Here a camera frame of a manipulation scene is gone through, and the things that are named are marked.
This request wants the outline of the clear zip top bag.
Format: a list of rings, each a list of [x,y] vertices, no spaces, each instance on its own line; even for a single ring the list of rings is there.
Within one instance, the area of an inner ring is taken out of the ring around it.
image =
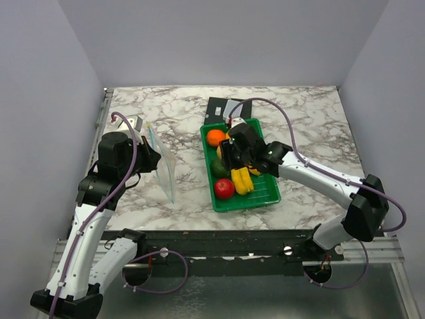
[[[149,132],[150,146],[156,151],[161,159],[157,164],[156,175],[163,192],[174,203],[176,198],[176,179],[175,166],[176,157],[171,150],[161,141],[158,133],[154,130],[152,124],[146,124]]]

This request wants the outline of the green lime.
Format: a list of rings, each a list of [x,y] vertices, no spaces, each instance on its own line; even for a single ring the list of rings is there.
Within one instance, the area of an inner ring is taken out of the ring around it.
[[[211,174],[218,179],[230,177],[230,172],[224,168],[219,158],[216,158],[210,162],[210,171]]]

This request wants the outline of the red apple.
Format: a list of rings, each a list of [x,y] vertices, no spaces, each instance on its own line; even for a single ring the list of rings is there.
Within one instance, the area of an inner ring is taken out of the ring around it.
[[[214,194],[221,200],[230,199],[235,192],[234,184],[231,180],[222,178],[214,184]]]

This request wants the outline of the green plastic tray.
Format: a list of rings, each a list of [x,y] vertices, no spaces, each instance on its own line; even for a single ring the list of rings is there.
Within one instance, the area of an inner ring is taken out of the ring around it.
[[[228,211],[253,209],[279,203],[281,200],[280,190],[276,178],[271,175],[252,176],[254,191],[247,195],[235,193],[230,199],[221,200],[214,193],[214,185],[218,178],[212,174],[210,164],[212,160],[218,159],[216,148],[208,145],[207,134],[211,130],[221,130],[226,132],[228,129],[225,123],[207,124],[200,127],[201,141],[205,163],[207,167],[207,176],[209,180],[209,191],[211,195],[212,207],[216,212],[224,213]]]

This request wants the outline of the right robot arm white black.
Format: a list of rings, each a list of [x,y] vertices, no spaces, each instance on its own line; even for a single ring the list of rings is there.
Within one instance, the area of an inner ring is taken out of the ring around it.
[[[230,123],[228,140],[219,144],[227,169],[254,168],[262,174],[300,183],[332,199],[346,212],[311,231],[303,247],[319,260],[334,246],[352,239],[371,242],[389,210],[381,180],[362,179],[329,169],[301,156],[281,142],[267,144],[243,119]]]

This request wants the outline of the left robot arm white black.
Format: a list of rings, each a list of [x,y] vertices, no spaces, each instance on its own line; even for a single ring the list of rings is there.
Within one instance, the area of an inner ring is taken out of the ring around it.
[[[98,264],[98,245],[126,191],[126,180],[157,169],[161,156],[145,136],[129,132],[104,134],[98,160],[78,184],[72,228],[61,260],[46,288],[31,296],[30,305],[53,318],[96,318],[114,277],[129,262],[142,261],[145,234],[124,229],[118,245]]]

